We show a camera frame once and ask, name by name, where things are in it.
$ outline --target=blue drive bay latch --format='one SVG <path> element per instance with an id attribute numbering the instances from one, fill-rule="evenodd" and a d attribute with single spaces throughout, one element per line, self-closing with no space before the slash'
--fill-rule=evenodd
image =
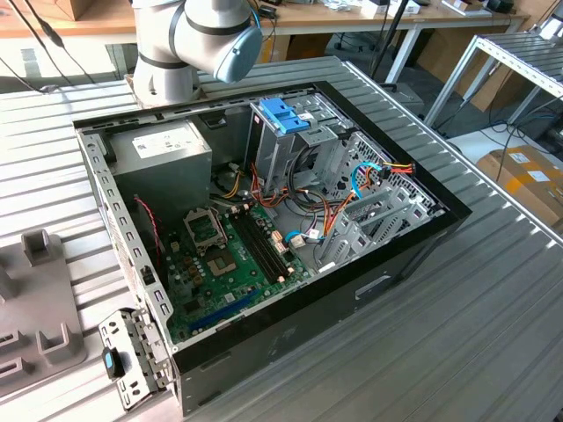
<path id="1" fill-rule="evenodd" d="M 280 98 L 262 99 L 260 106 L 264 114 L 280 129 L 283 134 L 291 134 L 310 127 L 308 121 L 297 116 L 295 108 L 287 105 Z"/>

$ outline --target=metal worktable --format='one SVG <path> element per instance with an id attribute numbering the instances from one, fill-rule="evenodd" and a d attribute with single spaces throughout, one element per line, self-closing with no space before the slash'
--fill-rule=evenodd
<path id="1" fill-rule="evenodd" d="M 431 170 L 473 214 L 415 276 L 223 393 L 194 421 L 550 420 L 563 405 L 561 241 L 361 74 L 326 57 L 202 77 L 210 97 L 325 79 Z M 136 109 L 123 82 L 0 98 L 0 244 L 58 233 L 88 358 L 0 400 L 0 420 L 176 420 L 165 392 L 124 415 L 97 324 L 131 306 L 70 120 Z"/>
<path id="2" fill-rule="evenodd" d="M 471 98 L 472 94 L 480 89 L 497 62 L 508 66 L 536 85 L 508 119 L 509 124 L 522 114 L 541 90 L 556 98 L 563 97 L 563 45 L 543 40 L 535 33 L 476 35 L 426 115 L 424 122 L 427 125 L 434 124 L 478 51 L 488 54 L 489 57 L 464 94 L 465 99 Z"/>

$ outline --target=wooden desk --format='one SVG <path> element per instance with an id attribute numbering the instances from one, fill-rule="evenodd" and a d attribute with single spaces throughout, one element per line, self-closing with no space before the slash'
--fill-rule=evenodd
<path id="1" fill-rule="evenodd" d="M 440 0 L 433 2 L 428 7 L 422 7 L 420 14 L 404 16 L 401 19 L 398 29 L 407 30 L 408 33 L 385 82 L 397 82 L 422 29 L 502 25 L 508 27 L 507 33 L 513 33 L 527 18 L 527 15 L 523 14 L 508 18 L 498 13 L 491 18 L 467 18 L 440 5 Z M 2 4 L 0 0 L 0 11 L 4 13 L 0 16 L 0 40 L 27 39 L 29 32 L 18 17 L 13 16 L 10 7 Z M 365 18 L 359 8 L 353 8 L 351 11 L 331 11 L 323 4 L 285 4 L 277 10 L 279 18 L 276 35 L 278 37 L 303 33 L 378 31 L 381 30 L 384 20 L 383 15 L 375 19 Z M 78 22 L 56 19 L 48 19 L 48 21 L 65 38 L 96 38 L 107 44 L 135 42 L 135 20 L 128 0 L 98 0 Z M 389 27 L 391 21 L 392 18 L 389 17 L 385 28 Z M 262 21 L 262 32 L 265 35 L 270 34 L 271 28 L 272 24 L 269 21 Z"/>

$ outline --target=metal shelf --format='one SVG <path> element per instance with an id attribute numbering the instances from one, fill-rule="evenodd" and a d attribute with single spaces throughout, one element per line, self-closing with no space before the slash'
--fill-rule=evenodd
<path id="1" fill-rule="evenodd" d="M 510 121 L 517 118 L 537 95 L 539 89 L 545 90 L 557 98 L 563 96 L 563 45 L 549 43 L 533 33 L 475 36 L 428 112 L 424 120 L 427 125 L 434 124 L 479 50 L 488 54 L 490 58 L 465 93 L 465 98 L 469 98 L 484 83 L 495 62 L 508 66 L 537 86 L 523 101 Z"/>

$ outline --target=table leg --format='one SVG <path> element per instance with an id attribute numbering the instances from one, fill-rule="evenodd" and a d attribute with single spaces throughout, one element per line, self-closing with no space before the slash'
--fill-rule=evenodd
<path id="1" fill-rule="evenodd" d="M 448 99 L 450 98 L 451 93 L 456 88 L 457 83 L 467 70 L 469 63 L 471 63 L 473 57 L 477 53 L 477 38 L 477 35 L 473 37 L 472 42 L 469 43 L 469 47 L 465 50 L 465 53 L 464 55 L 462 55 L 461 60 L 457 64 L 454 71 L 451 73 L 450 79 L 448 79 L 446 84 L 443 86 L 442 91 L 438 95 L 438 98 L 432 105 L 432 108 L 430 108 L 426 119 L 424 119 L 424 122 L 428 126 L 431 127 L 435 120 L 438 118 L 440 112 L 446 104 L 446 101 L 448 101 Z"/>
<path id="2" fill-rule="evenodd" d="M 391 66 L 391 70 L 389 71 L 389 75 L 385 79 L 386 84 L 395 84 L 398 80 L 398 76 L 403 71 L 405 67 L 406 60 L 408 56 L 413 51 L 414 44 L 416 44 L 416 40 L 419 38 L 421 29 L 409 29 L 406 33 L 405 40 L 403 41 L 403 45 L 401 46 L 400 50 L 398 51 L 397 57 L 395 57 L 395 61 Z"/>
<path id="3" fill-rule="evenodd" d="M 539 86 L 535 86 L 533 90 L 531 90 L 528 97 L 516 108 L 516 111 L 510 116 L 508 119 L 508 124 L 511 125 L 515 122 L 516 119 L 520 117 L 520 114 L 526 109 L 526 107 L 533 101 L 533 99 L 538 95 L 538 93 L 542 89 Z"/>
<path id="4" fill-rule="evenodd" d="M 505 33 L 515 33 L 522 22 L 520 20 L 512 22 Z M 489 73 L 493 69 L 493 66 L 496 62 L 496 59 L 493 57 L 489 57 L 486 59 L 485 65 L 481 68 L 475 79 L 473 80 L 472 84 L 469 86 L 467 91 L 464 94 L 464 99 L 468 99 L 475 91 L 479 90 L 482 84 L 485 82 L 486 78 L 489 77 Z"/>

